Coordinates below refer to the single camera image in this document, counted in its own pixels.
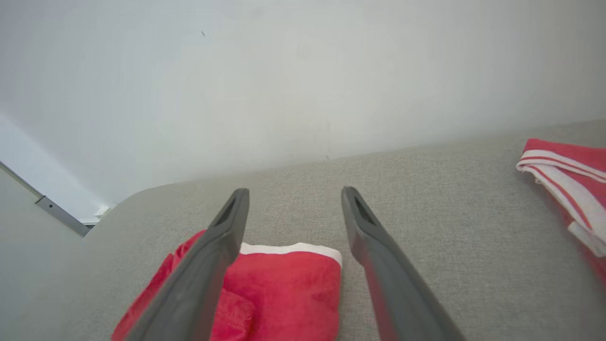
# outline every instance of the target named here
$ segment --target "clothing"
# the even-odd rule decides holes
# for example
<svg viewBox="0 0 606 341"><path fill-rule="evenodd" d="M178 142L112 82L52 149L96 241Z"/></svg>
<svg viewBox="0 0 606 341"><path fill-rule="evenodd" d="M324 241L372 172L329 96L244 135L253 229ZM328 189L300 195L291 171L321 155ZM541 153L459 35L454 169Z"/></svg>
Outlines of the clothing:
<svg viewBox="0 0 606 341"><path fill-rule="evenodd" d="M201 231L169 254L114 333L126 338ZM211 340L334 340L339 330L341 254L325 246L243 243L225 272Z"/></svg>
<svg viewBox="0 0 606 341"><path fill-rule="evenodd" d="M568 230L606 284L606 149L529 139L519 171L532 173L558 203Z"/></svg>

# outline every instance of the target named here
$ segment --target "red and white striped cloth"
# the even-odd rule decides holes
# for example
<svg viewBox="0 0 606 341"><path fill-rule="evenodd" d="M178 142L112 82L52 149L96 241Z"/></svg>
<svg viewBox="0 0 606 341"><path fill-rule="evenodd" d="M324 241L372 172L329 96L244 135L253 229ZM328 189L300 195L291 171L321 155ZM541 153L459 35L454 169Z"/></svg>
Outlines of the red and white striped cloth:
<svg viewBox="0 0 606 341"><path fill-rule="evenodd" d="M204 233L169 254L116 326L112 341L124 340L141 314ZM215 312L211 341L334 340L339 332L341 253L326 246L242 243L227 269Z"/></svg>
<svg viewBox="0 0 606 341"><path fill-rule="evenodd" d="M606 284L606 149L531 138L516 168L532 173L559 203L568 230L587 247Z"/></svg>

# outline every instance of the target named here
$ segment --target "folded cloth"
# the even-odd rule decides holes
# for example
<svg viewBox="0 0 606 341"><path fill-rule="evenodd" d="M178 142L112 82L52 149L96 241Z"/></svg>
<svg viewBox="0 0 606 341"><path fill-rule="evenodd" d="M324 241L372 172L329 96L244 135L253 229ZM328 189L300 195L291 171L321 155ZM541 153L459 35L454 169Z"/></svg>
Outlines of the folded cloth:
<svg viewBox="0 0 606 341"><path fill-rule="evenodd" d="M166 256L147 287L124 314L113 341L124 340L166 279L204 233ZM334 340L339 331L341 253L297 243L242 243L225 272L211 332L213 341Z"/></svg>
<svg viewBox="0 0 606 341"><path fill-rule="evenodd" d="M606 284L606 149L531 138L517 163L559 204L568 230Z"/></svg>

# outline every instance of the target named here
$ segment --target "red towel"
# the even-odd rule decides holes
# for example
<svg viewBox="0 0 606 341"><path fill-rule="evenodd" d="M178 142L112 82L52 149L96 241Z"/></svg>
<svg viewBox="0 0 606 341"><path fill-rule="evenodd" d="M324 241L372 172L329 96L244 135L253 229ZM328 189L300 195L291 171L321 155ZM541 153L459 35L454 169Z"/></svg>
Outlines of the red towel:
<svg viewBox="0 0 606 341"><path fill-rule="evenodd" d="M606 285L606 149L532 138L516 165L558 202L568 230Z"/></svg>
<svg viewBox="0 0 606 341"><path fill-rule="evenodd" d="M137 319L204 231L169 254L124 314L113 341L124 340ZM341 253L298 243L243 243L227 269L211 340L334 340L339 331Z"/></svg>

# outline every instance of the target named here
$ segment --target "red cloth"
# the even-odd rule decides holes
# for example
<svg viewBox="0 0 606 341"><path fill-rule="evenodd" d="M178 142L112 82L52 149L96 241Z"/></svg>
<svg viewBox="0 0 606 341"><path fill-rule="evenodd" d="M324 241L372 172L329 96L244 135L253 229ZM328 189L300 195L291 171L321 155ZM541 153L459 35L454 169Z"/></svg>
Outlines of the red cloth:
<svg viewBox="0 0 606 341"><path fill-rule="evenodd" d="M166 256L116 326L113 341L126 338L203 233ZM336 250L303 243L283 247L243 243L240 256L225 273L211 340L334 340L340 286L341 254Z"/></svg>
<svg viewBox="0 0 606 341"><path fill-rule="evenodd" d="M606 149L529 139L516 168L556 200L564 223L606 285Z"/></svg>

